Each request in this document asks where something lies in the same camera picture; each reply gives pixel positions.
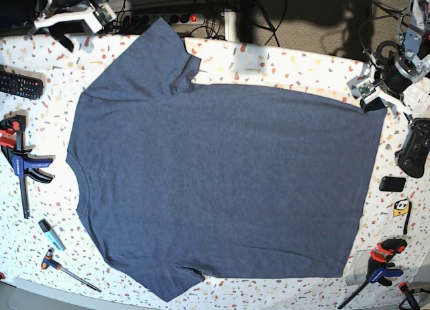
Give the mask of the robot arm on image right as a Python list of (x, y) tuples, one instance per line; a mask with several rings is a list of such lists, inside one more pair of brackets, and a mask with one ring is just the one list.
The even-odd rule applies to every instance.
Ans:
[(429, 0), (407, 0), (401, 10), (377, 6), (386, 12), (381, 20), (397, 20), (395, 41), (381, 42), (375, 51), (363, 47), (368, 63), (363, 75), (348, 82), (363, 111), (392, 108), (408, 120), (418, 118), (428, 106), (421, 90), (413, 85), (429, 75)]

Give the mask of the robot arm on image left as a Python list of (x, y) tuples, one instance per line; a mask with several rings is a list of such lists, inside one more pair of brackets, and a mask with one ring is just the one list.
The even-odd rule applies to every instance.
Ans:
[(102, 31), (114, 22), (116, 13), (108, 0), (46, 0), (44, 9), (35, 18), (33, 27), (28, 32), (31, 38), (43, 30), (69, 52), (74, 50), (72, 41), (60, 24), (80, 23), (92, 34)]

